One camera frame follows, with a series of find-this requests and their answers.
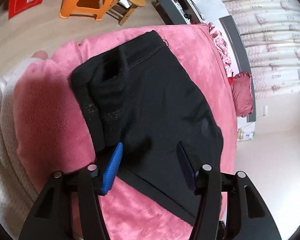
wooden floor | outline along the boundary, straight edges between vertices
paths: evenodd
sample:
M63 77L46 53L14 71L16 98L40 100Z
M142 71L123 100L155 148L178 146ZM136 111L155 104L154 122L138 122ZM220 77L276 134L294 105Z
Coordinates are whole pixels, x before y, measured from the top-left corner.
M7 11L0 11L0 75L8 73L20 60L37 50L51 55L60 45L74 39L77 42L100 33L164 22L151 4L138 8L123 26L106 14L102 21L92 17L59 18L61 0L44 0L8 20Z

pink blanket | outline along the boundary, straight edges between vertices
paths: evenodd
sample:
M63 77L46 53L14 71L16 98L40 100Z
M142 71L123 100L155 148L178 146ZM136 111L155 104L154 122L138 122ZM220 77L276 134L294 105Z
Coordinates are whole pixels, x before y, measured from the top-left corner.
M51 59L31 64L15 87L14 121L18 156L40 191L54 171L71 172L94 161L95 153L79 105L69 88L72 70L89 58L155 30L200 88L221 128L220 169L232 173L236 116L231 89L208 25L149 26L69 41ZM119 178L100 197L112 240L189 238L191 226ZM226 200L223 198L222 212Z

curtain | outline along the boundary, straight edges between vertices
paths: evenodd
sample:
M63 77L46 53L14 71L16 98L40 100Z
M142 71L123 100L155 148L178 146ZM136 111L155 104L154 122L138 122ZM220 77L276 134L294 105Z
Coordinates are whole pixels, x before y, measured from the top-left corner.
M297 0L224 2L249 58L256 98L300 92Z

red pillow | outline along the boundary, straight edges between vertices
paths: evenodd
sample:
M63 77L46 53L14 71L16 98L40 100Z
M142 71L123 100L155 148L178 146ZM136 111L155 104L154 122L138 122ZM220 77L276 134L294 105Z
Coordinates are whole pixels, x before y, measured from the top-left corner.
M251 76L242 72L234 76L230 84L237 116L246 117L253 112L253 97L251 92Z

black cloth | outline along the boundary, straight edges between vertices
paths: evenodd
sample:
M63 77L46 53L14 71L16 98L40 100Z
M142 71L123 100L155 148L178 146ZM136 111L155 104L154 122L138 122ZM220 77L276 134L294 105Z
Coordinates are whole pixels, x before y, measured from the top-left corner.
M223 138L162 38L148 32L90 58L72 72L71 87L96 153L121 141L118 177L193 224L200 198L186 186L176 145L183 141L219 169Z

